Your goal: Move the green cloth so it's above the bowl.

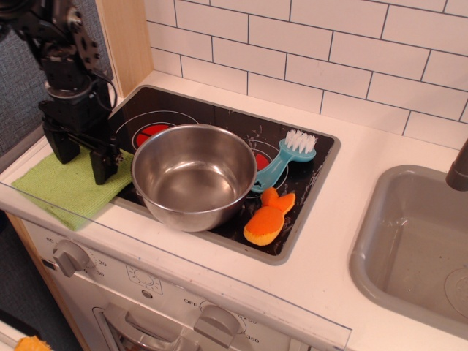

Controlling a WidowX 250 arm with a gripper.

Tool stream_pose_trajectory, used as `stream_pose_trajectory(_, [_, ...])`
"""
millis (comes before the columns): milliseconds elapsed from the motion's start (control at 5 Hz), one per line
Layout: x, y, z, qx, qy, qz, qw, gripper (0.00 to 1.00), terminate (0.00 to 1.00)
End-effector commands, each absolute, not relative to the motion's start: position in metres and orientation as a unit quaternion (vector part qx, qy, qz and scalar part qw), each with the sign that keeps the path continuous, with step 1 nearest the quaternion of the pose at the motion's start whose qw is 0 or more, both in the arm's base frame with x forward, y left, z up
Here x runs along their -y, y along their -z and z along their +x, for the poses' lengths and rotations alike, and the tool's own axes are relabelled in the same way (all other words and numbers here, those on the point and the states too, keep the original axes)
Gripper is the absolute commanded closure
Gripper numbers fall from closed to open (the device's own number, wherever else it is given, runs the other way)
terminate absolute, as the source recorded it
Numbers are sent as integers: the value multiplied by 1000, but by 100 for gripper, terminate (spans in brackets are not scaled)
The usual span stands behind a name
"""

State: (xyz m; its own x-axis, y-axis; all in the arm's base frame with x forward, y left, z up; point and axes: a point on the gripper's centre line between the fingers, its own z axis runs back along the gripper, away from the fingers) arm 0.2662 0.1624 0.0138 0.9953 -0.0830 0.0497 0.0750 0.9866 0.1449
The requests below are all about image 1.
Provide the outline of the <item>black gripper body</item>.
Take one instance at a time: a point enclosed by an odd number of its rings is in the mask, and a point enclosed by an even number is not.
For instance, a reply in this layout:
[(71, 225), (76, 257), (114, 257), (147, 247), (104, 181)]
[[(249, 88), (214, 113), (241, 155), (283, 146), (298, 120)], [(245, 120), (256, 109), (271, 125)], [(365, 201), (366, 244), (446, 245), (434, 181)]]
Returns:
[(50, 99), (40, 102), (44, 113), (43, 123), (48, 122), (69, 139), (90, 150), (106, 148), (119, 152), (116, 136), (108, 124), (112, 101), (107, 86), (89, 86), (78, 90), (61, 90), (46, 87)]

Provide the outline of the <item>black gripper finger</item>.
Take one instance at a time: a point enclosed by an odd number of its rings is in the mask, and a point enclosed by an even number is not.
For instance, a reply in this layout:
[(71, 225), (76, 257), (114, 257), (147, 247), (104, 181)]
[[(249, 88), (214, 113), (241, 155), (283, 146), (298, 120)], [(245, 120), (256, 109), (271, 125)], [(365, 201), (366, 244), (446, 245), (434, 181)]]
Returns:
[(90, 152), (91, 166), (97, 185), (103, 185), (118, 170), (119, 152), (96, 148)]
[(80, 146), (71, 141), (66, 132), (48, 122), (43, 123), (43, 130), (53, 153), (60, 163), (66, 164), (80, 153)]

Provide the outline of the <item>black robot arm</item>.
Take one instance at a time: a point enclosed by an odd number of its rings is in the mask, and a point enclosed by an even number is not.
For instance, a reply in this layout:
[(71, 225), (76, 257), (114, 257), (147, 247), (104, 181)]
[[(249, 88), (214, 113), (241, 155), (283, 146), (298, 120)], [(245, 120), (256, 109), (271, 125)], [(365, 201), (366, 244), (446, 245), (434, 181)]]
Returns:
[(1, 36), (15, 32), (45, 73), (48, 100), (39, 103), (42, 126), (56, 158), (73, 160), (90, 152), (96, 184), (116, 174), (122, 161), (108, 123), (116, 106), (115, 87), (99, 68), (98, 44), (72, 1), (2, 1)]

